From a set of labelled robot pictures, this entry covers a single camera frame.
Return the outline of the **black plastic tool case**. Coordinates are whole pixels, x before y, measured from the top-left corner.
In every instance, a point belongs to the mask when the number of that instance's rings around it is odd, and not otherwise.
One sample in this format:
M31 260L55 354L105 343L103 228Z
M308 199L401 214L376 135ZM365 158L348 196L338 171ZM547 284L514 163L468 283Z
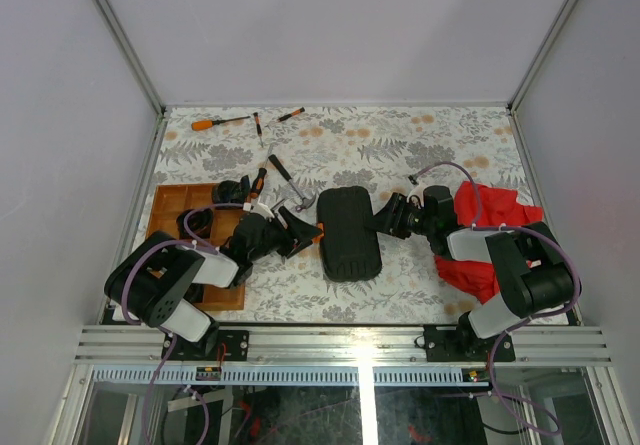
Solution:
M361 186L331 188L317 201L324 274L333 282L368 281L382 270L379 241L366 227L373 217L370 195Z

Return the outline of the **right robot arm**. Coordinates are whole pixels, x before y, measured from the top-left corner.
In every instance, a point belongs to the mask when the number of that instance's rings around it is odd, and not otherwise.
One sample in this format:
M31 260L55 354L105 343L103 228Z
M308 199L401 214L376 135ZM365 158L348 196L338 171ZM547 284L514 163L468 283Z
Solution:
M464 182L456 192L429 186L420 196L393 194L366 225L406 239L427 239L440 277L474 296L456 334L458 352L478 359L492 338L529 319L564 313L581 283L571 260L544 223L539 206L514 190Z

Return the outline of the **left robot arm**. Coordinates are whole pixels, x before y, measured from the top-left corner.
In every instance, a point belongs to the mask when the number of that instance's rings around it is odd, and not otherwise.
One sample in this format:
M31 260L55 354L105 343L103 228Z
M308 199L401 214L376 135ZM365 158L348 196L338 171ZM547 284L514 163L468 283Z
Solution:
M193 285L228 289L242 284L254 262L272 253L288 259L323 235L323 230L285 207L274 211L261 203L214 204L210 211L240 209L232 235L220 246L207 244L184 221L188 239L152 233L111 272L104 293L116 302L124 320L144 324L184 340L197 359L212 357L219 346L219 324L186 299Z

